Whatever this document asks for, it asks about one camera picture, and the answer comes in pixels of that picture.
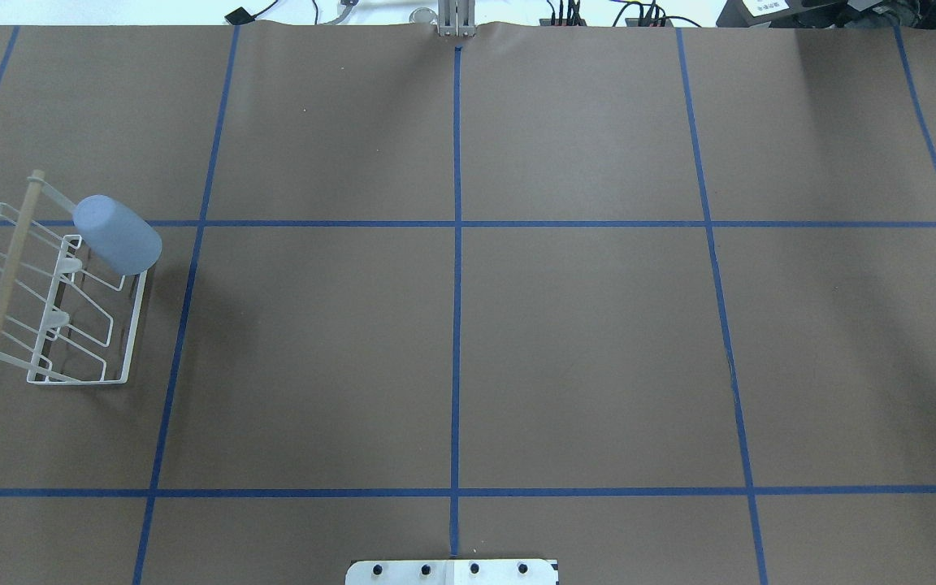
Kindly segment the blue plastic cup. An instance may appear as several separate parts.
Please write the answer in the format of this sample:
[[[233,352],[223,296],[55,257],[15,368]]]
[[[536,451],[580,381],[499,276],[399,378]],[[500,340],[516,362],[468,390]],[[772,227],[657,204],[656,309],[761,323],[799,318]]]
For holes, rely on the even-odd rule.
[[[85,197],[73,210],[79,236],[119,276],[144,273],[158,262],[161,236],[140,215],[107,195]]]

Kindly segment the small black puck device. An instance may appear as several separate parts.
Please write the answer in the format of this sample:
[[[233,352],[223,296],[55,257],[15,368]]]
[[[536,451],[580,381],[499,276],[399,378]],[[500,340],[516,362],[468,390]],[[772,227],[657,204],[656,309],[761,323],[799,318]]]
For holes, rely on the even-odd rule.
[[[224,19],[231,26],[241,26],[256,21],[256,15],[248,12],[244,7],[238,7],[236,10],[228,12]]]

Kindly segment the aluminium frame post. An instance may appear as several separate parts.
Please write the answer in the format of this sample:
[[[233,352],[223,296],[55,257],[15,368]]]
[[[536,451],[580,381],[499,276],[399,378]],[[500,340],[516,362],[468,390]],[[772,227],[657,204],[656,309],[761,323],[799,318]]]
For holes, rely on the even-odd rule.
[[[474,37],[475,0],[439,0],[437,2],[437,33],[439,37]]]

